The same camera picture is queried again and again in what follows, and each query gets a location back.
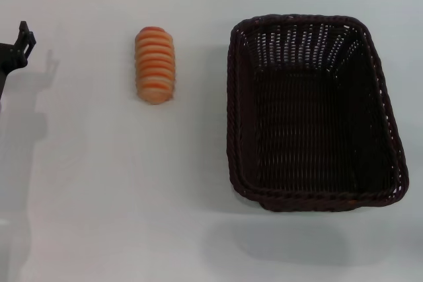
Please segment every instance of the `white table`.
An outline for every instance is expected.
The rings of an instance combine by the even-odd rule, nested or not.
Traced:
[[[421,281],[423,0],[0,0],[0,42],[38,41],[0,113],[0,282]],[[347,213],[267,212],[234,194],[231,29],[268,13],[371,31],[410,189]],[[137,99],[134,37],[174,37],[174,100]]]

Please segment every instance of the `woven texture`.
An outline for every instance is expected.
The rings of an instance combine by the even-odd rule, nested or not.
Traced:
[[[242,196],[271,211],[347,211],[403,198],[404,150],[360,21],[244,20],[231,33],[227,74],[227,156]]]

